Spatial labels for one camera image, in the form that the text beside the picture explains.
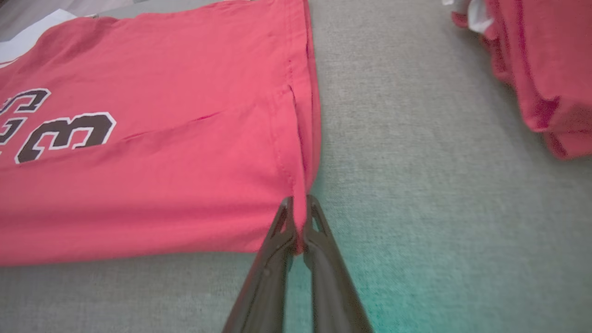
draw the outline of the folded shirt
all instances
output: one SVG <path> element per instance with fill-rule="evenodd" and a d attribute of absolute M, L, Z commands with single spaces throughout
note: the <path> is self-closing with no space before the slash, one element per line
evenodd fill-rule
<path fill-rule="evenodd" d="M 561 159 L 592 153 L 592 7 L 586 2 L 487 0 L 482 36 L 495 76 L 514 86 L 522 117 Z M 463 17 L 453 15 L 457 25 Z"/>
<path fill-rule="evenodd" d="M 0 69 L 0 264 L 257 251 L 318 168 L 308 4 L 77 18 Z"/>

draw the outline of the gray carpet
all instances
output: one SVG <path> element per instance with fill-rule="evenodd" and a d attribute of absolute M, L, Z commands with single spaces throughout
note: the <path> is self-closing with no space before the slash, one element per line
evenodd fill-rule
<path fill-rule="evenodd" d="M 313 193 L 376 332 L 591 332 L 592 161 L 551 156 L 439 1 L 311 0 L 311 12 Z M 2 268 L 0 332 L 217 332 L 252 258 Z M 309 332 L 301 258 L 288 284 L 287 331 Z"/>

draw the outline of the stitching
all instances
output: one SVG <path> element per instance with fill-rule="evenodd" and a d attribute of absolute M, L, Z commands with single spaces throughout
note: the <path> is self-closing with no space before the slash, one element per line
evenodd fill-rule
<path fill-rule="evenodd" d="M 288 15 L 288 0 L 282 0 L 284 2 L 284 20 L 286 22 L 286 32 L 287 32 L 287 36 L 289 37 L 288 39 L 288 45 L 287 45 L 287 60 L 288 60 L 288 73 L 287 73 L 287 79 L 288 79 L 288 84 L 292 85 L 292 79 L 294 77 L 294 73 L 292 70 L 292 44 L 294 42 L 294 36 L 292 33 L 292 20 L 290 20 L 290 17 Z"/>
<path fill-rule="evenodd" d="M 290 172 L 288 172 L 288 170 L 284 167 L 284 163 L 282 162 L 282 155 L 281 155 L 281 150 L 279 149 L 279 145 L 278 145 L 278 138 L 277 135 L 275 133 L 275 128 L 276 128 L 276 122 L 275 122 L 275 117 L 277 116 L 277 111 L 278 111 L 278 107 L 277 107 L 277 97 L 274 97 L 273 101 L 269 101 L 268 99 L 268 103 L 270 103 L 271 105 L 269 106 L 269 111 L 267 112 L 268 116 L 269 116 L 269 134 L 271 136 L 271 143 L 272 143 L 272 148 L 274 150 L 274 157 L 275 157 L 275 162 L 276 162 L 276 166 L 278 167 L 278 171 L 280 173 L 283 173 L 284 176 L 287 178 L 287 185 L 288 187 L 291 189 L 292 193 L 294 193 L 294 188 L 295 188 L 295 181 L 292 177 L 292 174 Z"/>

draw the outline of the red jersey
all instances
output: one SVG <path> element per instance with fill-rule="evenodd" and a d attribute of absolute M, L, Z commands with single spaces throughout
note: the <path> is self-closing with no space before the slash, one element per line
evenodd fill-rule
<path fill-rule="evenodd" d="M 77 18 L 0 68 L 0 264 L 256 251 L 317 171 L 306 0 Z"/>

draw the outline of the pile of red clothing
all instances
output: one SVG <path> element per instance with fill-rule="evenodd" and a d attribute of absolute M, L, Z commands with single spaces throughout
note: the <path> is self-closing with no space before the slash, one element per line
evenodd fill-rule
<path fill-rule="evenodd" d="M 592 154 L 590 3 L 478 2 L 491 19 L 480 38 L 491 53 L 493 73 L 516 90 L 524 122 L 543 133 L 558 158 Z M 463 28 L 471 21 L 463 10 L 453 12 L 452 19 Z"/>

